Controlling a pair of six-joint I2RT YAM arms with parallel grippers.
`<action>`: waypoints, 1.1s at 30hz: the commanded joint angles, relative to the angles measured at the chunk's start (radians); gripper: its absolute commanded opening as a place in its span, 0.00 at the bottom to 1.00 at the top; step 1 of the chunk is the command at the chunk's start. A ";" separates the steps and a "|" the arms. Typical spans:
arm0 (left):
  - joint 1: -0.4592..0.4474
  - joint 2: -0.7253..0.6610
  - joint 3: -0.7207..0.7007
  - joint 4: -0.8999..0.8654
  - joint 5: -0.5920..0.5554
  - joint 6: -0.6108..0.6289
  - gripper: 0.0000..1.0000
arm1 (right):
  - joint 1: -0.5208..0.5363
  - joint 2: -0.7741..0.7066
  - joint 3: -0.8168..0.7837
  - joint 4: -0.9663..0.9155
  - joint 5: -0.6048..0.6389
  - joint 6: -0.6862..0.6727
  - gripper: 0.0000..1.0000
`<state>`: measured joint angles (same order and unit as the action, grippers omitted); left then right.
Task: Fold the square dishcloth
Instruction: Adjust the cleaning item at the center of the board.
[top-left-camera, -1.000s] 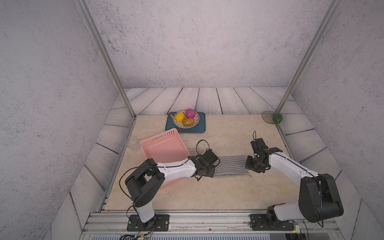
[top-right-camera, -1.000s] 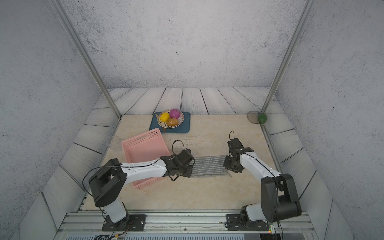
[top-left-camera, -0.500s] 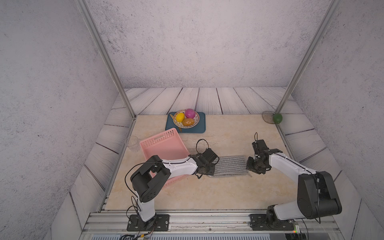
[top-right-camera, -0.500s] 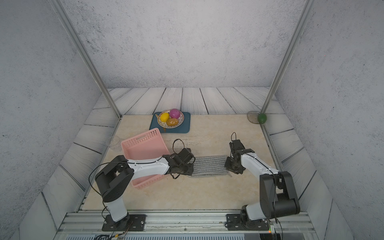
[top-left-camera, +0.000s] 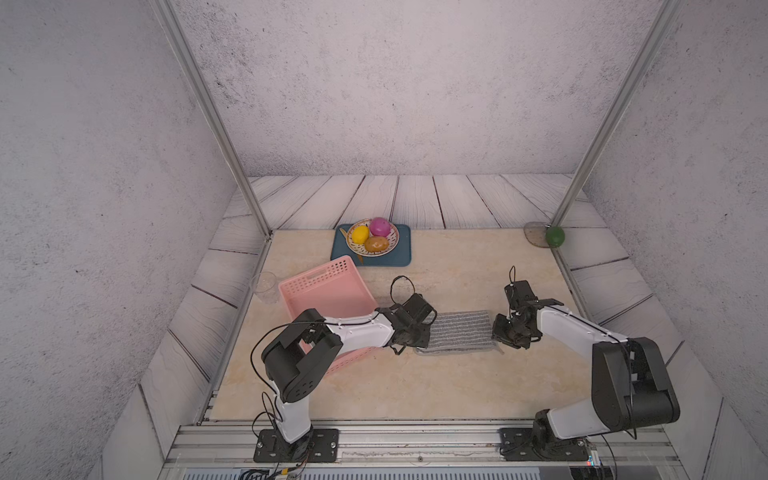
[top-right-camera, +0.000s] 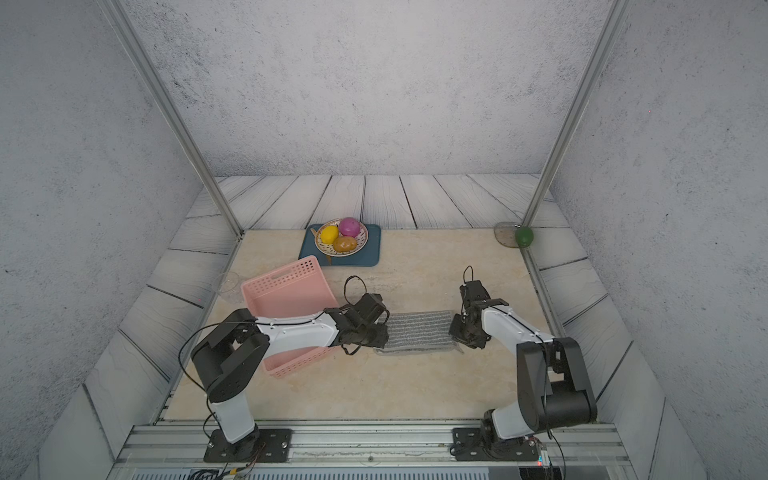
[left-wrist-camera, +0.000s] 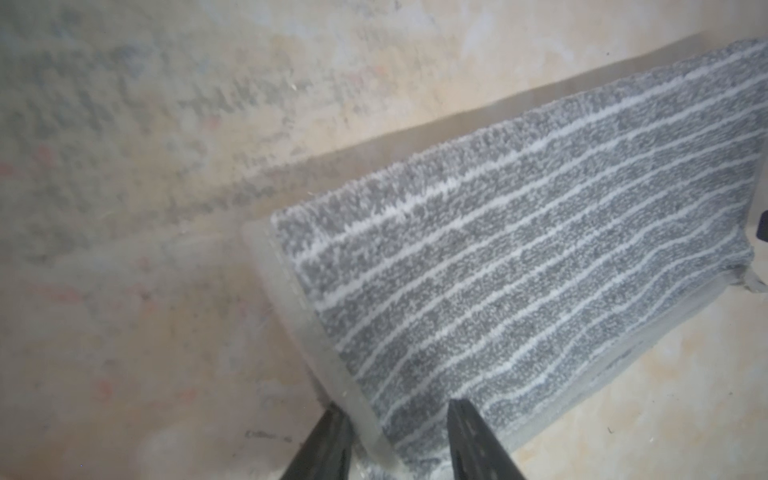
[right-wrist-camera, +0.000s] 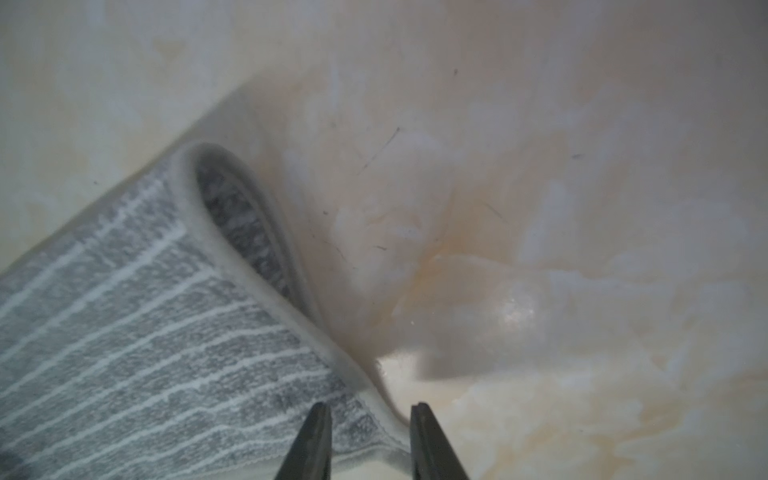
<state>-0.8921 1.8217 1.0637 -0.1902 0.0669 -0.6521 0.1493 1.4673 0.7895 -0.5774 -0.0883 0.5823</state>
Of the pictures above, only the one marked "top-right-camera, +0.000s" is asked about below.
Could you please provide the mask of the grey striped square dishcloth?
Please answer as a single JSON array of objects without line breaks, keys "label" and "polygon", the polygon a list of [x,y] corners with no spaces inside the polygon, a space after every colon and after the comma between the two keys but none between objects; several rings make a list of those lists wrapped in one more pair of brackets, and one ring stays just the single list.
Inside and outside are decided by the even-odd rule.
[{"label": "grey striped square dishcloth", "polygon": [[388,340],[374,351],[385,356],[459,351],[449,332],[453,318],[452,311],[392,314],[386,322]]}]

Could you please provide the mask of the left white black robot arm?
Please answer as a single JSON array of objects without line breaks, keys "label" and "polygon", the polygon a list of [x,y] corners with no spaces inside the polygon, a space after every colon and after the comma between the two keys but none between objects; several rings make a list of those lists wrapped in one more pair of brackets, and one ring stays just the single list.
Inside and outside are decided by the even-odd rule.
[{"label": "left white black robot arm", "polygon": [[261,363],[305,348],[382,348],[388,342],[389,310],[380,301],[326,308],[294,318],[255,317],[246,309],[210,325],[210,332],[191,350],[190,358],[218,428],[209,437],[205,463],[283,462],[286,454],[269,456],[279,442],[259,432],[245,389]]}]

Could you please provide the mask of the pink plastic basket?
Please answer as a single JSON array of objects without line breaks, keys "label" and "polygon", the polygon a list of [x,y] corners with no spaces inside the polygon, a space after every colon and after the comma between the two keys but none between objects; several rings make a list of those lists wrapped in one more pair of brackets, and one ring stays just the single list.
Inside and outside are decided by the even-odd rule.
[{"label": "pink plastic basket", "polygon": [[[314,255],[245,281],[241,293],[257,317],[301,317],[339,306]],[[284,378],[336,351],[335,347],[291,350],[264,359],[262,365],[270,376]]]}]

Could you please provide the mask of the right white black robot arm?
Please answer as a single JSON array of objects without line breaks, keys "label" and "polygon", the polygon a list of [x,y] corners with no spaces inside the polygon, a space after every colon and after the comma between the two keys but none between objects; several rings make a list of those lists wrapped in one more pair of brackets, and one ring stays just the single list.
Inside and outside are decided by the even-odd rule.
[{"label": "right white black robot arm", "polygon": [[465,300],[450,334],[470,348],[496,339],[516,355],[517,400],[487,411],[478,429],[456,429],[456,459],[536,461],[537,434],[597,420],[583,354],[573,338],[535,328],[501,299]]}]

